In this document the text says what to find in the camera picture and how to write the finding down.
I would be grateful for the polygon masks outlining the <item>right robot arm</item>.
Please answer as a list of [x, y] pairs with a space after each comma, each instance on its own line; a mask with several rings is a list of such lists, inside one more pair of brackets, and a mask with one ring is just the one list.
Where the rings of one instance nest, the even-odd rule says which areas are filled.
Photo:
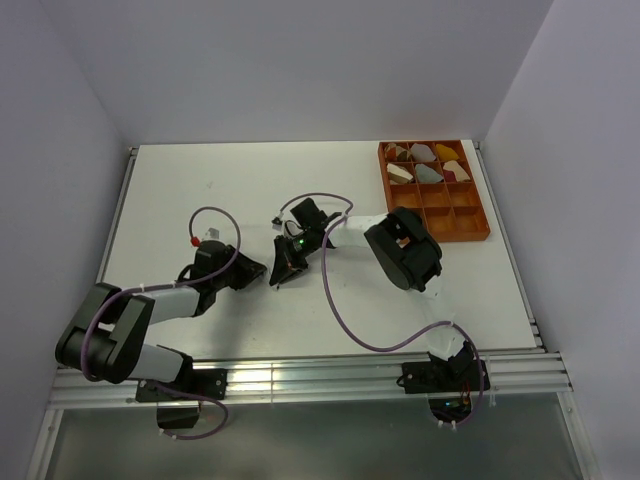
[[405, 292], [425, 294], [431, 299], [435, 299], [436, 294], [430, 284], [441, 276], [443, 253], [421, 218], [406, 207], [397, 207], [380, 215], [353, 216], [351, 200], [328, 193], [328, 198], [345, 202], [347, 208], [327, 214], [312, 199], [323, 195], [322, 192], [298, 195], [280, 207], [273, 218], [272, 225], [281, 233], [274, 238], [275, 259], [269, 285], [278, 288], [299, 277], [309, 268], [307, 258], [319, 251], [323, 290], [329, 308], [354, 343], [370, 352], [392, 353], [432, 331], [452, 330], [454, 335], [446, 345], [433, 346], [428, 350], [434, 364], [435, 383], [446, 390], [455, 389], [471, 370], [476, 374], [478, 387], [483, 388], [485, 373], [478, 349], [469, 334], [452, 320], [433, 322], [388, 347], [368, 344], [349, 329], [330, 290], [327, 260], [330, 249], [339, 246], [368, 248], [395, 287]]

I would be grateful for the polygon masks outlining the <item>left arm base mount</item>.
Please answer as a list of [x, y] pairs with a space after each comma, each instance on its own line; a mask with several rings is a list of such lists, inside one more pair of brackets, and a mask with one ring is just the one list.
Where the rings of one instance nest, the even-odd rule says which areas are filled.
[[227, 374], [228, 370], [224, 368], [198, 369], [175, 382], [140, 381], [135, 400], [139, 403], [223, 400], [226, 395]]

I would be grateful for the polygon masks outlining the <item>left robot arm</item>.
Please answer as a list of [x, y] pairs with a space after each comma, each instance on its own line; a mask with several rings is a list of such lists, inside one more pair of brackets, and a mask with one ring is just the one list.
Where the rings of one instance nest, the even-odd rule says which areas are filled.
[[207, 240], [172, 283], [130, 289], [96, 283], [58, 340], [55, 359], [93, 382], [157, 382], [172, 399], [190, 395], [221, 399], [221, 380], [196, 372], [193, 358], [183, 352], [147, 344], [148, 328], [199, 317], [214, 305], [219, 291], [243, 290], [266, 270], [235, 247]]

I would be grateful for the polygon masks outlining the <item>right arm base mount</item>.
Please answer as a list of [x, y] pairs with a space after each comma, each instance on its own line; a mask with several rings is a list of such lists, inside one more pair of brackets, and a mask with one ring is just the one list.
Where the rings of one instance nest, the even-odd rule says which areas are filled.
[[462, 393], [467, 390], [474, 393], [480, 391], [483, 380], [483, 390], [488, 391], [491, 383], [484, 361], [481, 367], [482, 371], [479, 371], [477, 363], [471, 362], [461, 370], [455, 370], [450, 362], [405, 362], [396, 385], [406, 394]]

